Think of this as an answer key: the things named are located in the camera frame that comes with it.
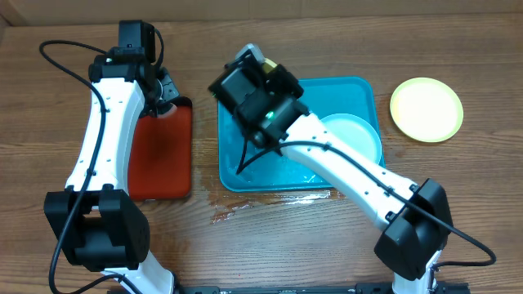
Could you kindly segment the green-rimmed plate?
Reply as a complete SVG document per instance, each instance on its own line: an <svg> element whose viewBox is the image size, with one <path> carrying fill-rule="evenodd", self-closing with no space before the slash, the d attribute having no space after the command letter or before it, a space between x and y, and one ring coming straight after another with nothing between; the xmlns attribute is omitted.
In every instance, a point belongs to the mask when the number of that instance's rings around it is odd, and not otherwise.
<svg viewBox="0 0 523 294"><path fill-rule="evenodd" d="M271 59L265 58L264 62L261 64L262 70L265 74L269 74L274 70L278 65Z"/></svg>
<svg viewBox="0 0 523 294"><path fill-rule="evenodd" d="M439 143L454 136L463 124L463 105L457 93L434 78L411 78L392 93L391 117L408 137Z"/></svg>

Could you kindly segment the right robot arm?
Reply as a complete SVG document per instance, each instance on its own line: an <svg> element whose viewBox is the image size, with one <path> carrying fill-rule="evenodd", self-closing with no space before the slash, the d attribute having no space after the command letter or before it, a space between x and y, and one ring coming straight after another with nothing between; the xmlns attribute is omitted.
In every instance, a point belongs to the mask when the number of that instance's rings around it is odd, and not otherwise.
<svg viewBox="0 0 523 294"><path fill-rule="evenodd" d="M440 184L417 185L342 142L299 100L298 80L252 48L227 64L208 90L246 140L309 168L381 230L374 252L395 274L394 293L436 290L436 262L453 224Z"/></svg>

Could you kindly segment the light blue plate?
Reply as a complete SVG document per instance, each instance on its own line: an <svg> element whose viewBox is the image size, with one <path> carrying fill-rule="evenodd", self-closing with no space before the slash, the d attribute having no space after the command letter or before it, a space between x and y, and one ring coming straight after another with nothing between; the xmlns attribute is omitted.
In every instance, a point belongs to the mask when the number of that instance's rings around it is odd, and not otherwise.
<svg viewBox="0 0 523 294"><path fill-rule="evenodd" d="M322 118L321 122L338 139L368 160L376 164L381 162L382 142L368 122L353 114L331 114Z"/></svg>

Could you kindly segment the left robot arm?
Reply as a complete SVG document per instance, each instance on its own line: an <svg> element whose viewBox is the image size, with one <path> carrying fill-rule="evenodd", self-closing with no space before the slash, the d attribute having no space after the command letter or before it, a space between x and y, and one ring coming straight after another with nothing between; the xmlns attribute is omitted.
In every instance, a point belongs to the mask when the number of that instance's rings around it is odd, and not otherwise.
<svg viewBox="0 0 523 294"><path fill-rule="evenodd" d="M181 96L155 50L161 33L143 20L118 24L118 45L99 50L82 78L63 65L58 68L86 85L91 111L78 161L61 191L49 192L45 216L57 238L48 272L49 288L57 292L60 255L101 277L79 288L85 292L109 279L129 293L177 291L175 275L150 251L150 226L128 195L128 167L139 118L166 117Z"/></svg>

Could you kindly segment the green-rimmed plate top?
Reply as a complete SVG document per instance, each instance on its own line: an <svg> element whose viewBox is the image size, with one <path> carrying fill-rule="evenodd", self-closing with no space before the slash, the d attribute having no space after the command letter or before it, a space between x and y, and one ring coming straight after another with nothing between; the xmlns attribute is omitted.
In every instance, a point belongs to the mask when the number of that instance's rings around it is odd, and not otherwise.
<svg viewBox="0 0 523 294"><path fill-rule="evenodd" d="M265 74L269 74L274 70L278 65L271 59L265 58L264 62L261 64L262 70Z"/></svg>

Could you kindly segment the dark grey sponge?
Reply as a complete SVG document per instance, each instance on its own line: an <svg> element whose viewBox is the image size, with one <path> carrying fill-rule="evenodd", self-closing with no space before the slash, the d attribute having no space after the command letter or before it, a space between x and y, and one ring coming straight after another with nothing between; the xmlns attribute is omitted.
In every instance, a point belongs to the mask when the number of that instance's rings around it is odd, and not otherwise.
<svg viewBox="0 0 523 294"><path fill-rule="evenodd" d="M164 119L173 115L177 111L177 106L174 104L167 104L159 107L157 118Z"/></svg>

